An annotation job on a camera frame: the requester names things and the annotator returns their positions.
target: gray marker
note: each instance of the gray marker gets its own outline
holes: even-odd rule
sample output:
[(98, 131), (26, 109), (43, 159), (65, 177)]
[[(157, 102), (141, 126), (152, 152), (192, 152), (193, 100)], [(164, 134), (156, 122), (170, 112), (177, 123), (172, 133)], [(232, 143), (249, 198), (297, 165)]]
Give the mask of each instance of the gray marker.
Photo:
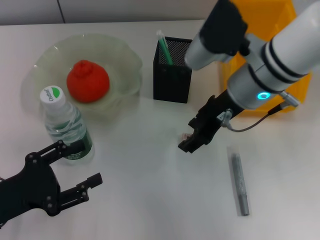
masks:
[(244, 173), (242, 171), (240, 155), (237, 153), (232, 153), (231, 156), (233, 175), (236, 193), (239, 199), (240, 211), (242, 216), (249, 215), (249, 206), (247, 199), (247, 190), (245, 185)]

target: red ball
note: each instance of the red ball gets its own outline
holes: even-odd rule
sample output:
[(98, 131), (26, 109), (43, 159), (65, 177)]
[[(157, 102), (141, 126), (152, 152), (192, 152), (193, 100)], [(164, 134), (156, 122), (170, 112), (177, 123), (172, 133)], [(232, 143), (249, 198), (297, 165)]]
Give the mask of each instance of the red ball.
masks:
[(106, 70), (91, 61), (78, 61), (66, 78), (70, 95), (81, 103), (92, 103), (101, 99), (110, 88)]

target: orange container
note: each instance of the orange container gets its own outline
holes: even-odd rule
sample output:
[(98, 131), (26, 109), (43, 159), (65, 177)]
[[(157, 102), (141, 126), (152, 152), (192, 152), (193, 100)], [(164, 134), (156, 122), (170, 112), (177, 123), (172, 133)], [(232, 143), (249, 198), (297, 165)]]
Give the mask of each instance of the orange container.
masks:
[[(247, 33), (255, 34), (264, 41), (270, 41), (297, 16), (291, 0), (231, 0), (231, 2), (237, 6), (243, 20), (248, 24)], [(223, 90), (227, 89), (229, 77), (245, 62), (245, 59), (238, 53), (229, 63), (220, 64), (220, 80), (223, 82)], [(291, 85), (287, 91), (303, 103), (310, 79), (311, 74), (308, 74)], [(281, 102), (283, 102), (282, 98), (276, 96), (256, 110), (245, 111), (252, 115), (262, 115)], [(292, 110), (294, 110), (293, 107), (288, 107), (283, 112)]]

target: green pen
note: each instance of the green pen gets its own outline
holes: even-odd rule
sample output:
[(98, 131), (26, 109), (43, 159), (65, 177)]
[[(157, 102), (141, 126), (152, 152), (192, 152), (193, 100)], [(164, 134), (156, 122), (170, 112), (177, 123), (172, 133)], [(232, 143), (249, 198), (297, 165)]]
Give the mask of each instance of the green pen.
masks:
[(159, 45), (160, 45), (161, 51), (164, 55), (164, 58), (166, 60), (166, 63), (169, 65), (173, 65), (174, 62), (172, 61), (165, 35), (162, 33), (161, 30), (158, 30), (156, 32), (156, 35), (158, 37)]

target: water bottle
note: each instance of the water bottle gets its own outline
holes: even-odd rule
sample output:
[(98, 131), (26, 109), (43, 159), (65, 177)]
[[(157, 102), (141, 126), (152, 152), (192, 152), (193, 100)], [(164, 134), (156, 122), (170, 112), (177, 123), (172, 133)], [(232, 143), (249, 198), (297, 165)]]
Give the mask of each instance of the water bottle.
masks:
[(91, 160), (94, 156), (93, 143), (79, 109), (66, 100), (58, 86), (45, 87), (40, 93), (45, 110), (45, 128), (53, 142), (62, 140), (66, 145), (83, 140), (85, 150), (66, 157), (68, 160)]

